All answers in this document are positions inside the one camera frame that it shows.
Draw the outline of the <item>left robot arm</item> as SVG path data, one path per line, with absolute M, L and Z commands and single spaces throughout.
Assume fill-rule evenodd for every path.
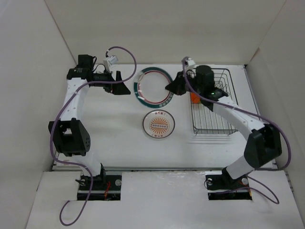
M 67 74 L 63 110 L 58 120 L 51 121 L 48 126 L 57 153 L 64 156 L 63 159 L 58 158 L 57 162 L 79 167 L 83 171 L 79 183 L 82 186 L 91 183 L 95 189 L 104 188 L 107 178 L 103 165 L 89 152 L 91 138 L 81 122 L 82 109 L 90 87 L 102 87 L 113 95 L 130 95 L 130 90 L 122 82 L 120 71 L 116 72 L 115 78 L 112 76 L 111 68 L 117 61 L 115 55 L 106 55 L 103 59 L 104 71 L 96 73 L 94 57 L 79 55 L 77 66 L 69 69 Z

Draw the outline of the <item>white plate orange sunburst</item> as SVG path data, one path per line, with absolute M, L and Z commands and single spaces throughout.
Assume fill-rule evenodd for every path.
M 142 120 L 144 132 L 151 138 L 164 139 L 175 130 L 174 117 L 167 111 L 156 109 L 148 112 Z

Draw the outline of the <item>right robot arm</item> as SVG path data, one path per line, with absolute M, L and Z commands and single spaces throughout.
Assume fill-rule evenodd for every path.
M 255 119 L 252 114 L 239 111 L 239 106 L 228 93 L 216 86 L 211 67 L 197 66 L 194 76 L 188 71 L 178 72 L 175 80 L 165 89 L 175 95 L 197 93 L 206 108 L 228 121 L 246 140 L 244 154 L 240 158 L 224 167 L 221 174 L 206 176 L 209 190 L 240 188 L 247 174 L 282 154 L 279 131 L 273 125 Z

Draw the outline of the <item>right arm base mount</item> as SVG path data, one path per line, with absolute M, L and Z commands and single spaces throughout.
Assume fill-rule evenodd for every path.
M 209 174 L 205 176 L 205 187 L 209 200 L 252 200 L 249 181 L 246 176 L 226 183 L 222 175 Z

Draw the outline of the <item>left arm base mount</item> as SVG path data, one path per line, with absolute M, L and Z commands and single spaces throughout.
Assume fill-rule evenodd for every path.
M 88 177 L 81 176 L 75 180 L 79 184 L 77 200 L 86 200 L 89 193 L 90 181 Z M 89 201 L 120 201 L 122 175 L 106 175 L 104 180 L 94 178 Z

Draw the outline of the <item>white plate green rim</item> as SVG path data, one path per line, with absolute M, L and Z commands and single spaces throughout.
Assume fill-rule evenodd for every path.
M 173 98 L 173 93 L 165 89 L 172 81 L 164 69 L 144 68 L 134 78 L 134 94 L 141 104 L 153 109 L 162 108 Z

